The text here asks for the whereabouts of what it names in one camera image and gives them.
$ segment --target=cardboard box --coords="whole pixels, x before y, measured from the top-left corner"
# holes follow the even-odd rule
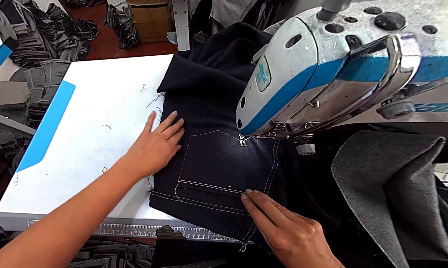
[[[166,41],[171,21],[135,22],[135,28],[142,43]]]
[[[172,31],[170,3],[165,6],[144,4],[131,8],[135,28],[142,43],[168,40],[166,35]]]

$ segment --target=red floor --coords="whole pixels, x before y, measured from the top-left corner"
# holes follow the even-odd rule
[[[116,37],[113,29],[103,25],[103,20],[106,16],[105,4],[89,8],[68,8],[76,20],[92,20],[98,26],[97,37],[95,40],[90,41],[93,51],[88,54],[87,60],[163,55],[178,51],[178,47],[168,41],[141,43],[130,50],[120,49],[120,40]]]

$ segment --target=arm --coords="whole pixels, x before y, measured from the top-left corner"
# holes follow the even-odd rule
[[[0,250],[0,268],[66,267],[130,188],[165,167],[181,148],[184,121],[171,126],[177,114],[151,132],[152,112],[143,133],[113,167]]]
[[[332,254],[317,221],[287,210],[259,191],[245,192],[241,195],[245,208],[287,268],[344,268]]]

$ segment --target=back pocket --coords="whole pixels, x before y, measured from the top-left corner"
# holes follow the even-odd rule
[[[241,194],[247,188],[245,151],[238,137],[220,130],[192,135],[175,194],[182,201],[247,214]]]

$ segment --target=right hand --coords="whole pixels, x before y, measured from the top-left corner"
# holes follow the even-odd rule
[[[177,116],[177,111],[172,112],[154,131],[151,131],[156,117],[156,112],[152,111],[143,132],[115,165],[135,180],[153,175],[164,168],[181,148],[178,142],[185,133],[185,129],[182,128],[183,119],[171,125]]]
[[[241,196],[245,208],[287,268],[344,268],[332,254],[317,221],[287,210],[259,191],[245,192]]]

